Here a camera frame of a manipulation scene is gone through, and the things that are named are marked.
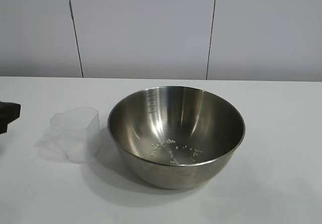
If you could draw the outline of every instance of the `plastic measuring cup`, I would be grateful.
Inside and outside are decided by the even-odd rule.
[[[56,131],[58,147],[76,164],[89,162],[100,145],[99,113],[90,107],[78,107],[57,113],[50,119]]]

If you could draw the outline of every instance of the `panel seam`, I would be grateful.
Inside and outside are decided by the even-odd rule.
[[[79,65],[80,65],[80,71],[82,73],[82,78],[84,78],[84,72],[83,72],[83,66],[82,66],[82,60],[81,60],[81,55],[79,52],[79,45],[78,45],[78,39],[77,39],[77,33],[76,33],[76,26],[75,26],[75,20],[74,20],[74,14],[72,12],[72,6],[71,6],[71,0],[68,0],[69,3],[69,10],[70,10],[70,16],[72,20],[72,25],[74,27],[74,34],[75,34],[75,40],[76,40],[76,46],[77,46],[77,53],[78,53],[78,59],[79,59]]]
[[[212,41],[213,21],[214,21],[214,18],[215,18],[215,7],[216,7],[216,0],[213,0],[213,11],[212,11],[212,21],[211,21],[211,30],[210,30],[210,40],[209,40],[206,80],[208,79],[208,71],[209,71],[209,58],[210,58],[210,49],[211,49],[211,41]]]

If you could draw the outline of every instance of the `black object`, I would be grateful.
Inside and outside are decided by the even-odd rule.
[[[20,117],[20,104],[0,102],[0,134],[7,132],[8,124]]]

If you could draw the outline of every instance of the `white wall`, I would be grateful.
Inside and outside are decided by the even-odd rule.
[[[214,0],[71,0],[85,77],[205,79]]]
[[[216,0],[208,79],[322,81],[322,0]]]
[[[0,0],[0,76],[80,71],[68,0]]]

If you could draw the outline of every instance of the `stainless steel bowl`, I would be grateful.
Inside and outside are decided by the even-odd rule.
[[[240,145],[239,112],[212,93],[156,87],[121,100],[108,128],[129,168],[168,189],[196,187],[217,175]]]

